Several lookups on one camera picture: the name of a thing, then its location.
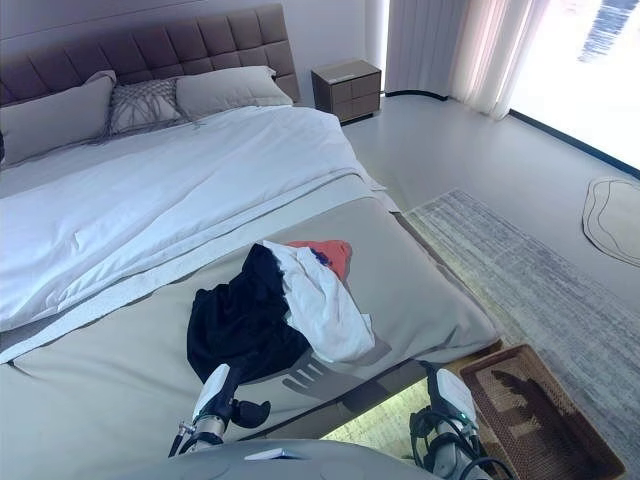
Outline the black and white left hand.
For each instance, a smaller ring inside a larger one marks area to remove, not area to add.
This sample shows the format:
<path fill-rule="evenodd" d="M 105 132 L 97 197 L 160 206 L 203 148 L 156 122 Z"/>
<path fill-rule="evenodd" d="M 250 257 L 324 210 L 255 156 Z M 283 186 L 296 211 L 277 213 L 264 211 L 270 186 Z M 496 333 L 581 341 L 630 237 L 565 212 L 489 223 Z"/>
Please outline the black and white left hand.
<path fill-rule="evenodd" d="M 242 375 L 241 367 L 228 364 L 218 366 L 203 385 L 194 407 L 192 424 L 196 425 L 206 417 L 218 417 L 224 427 L 230 422 L 246 429 L 262 425 L 269 417 L 271 403 L 237 400 L 235 393 Z"/>

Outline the black and white right hand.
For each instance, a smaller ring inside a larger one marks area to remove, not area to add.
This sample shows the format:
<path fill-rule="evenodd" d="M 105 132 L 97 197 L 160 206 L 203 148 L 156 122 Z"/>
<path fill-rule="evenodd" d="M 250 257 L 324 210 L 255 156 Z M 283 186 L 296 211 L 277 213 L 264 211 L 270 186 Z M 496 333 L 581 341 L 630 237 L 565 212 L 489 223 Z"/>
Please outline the black and white right hand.
<path fill-rule="evenodd" d="M 419 364 L 426 371 L 427 392 L 433 409 L 463 425 L 477 425 L 476 410 L 470 389 L 453 372 L 426 361 Z"/>

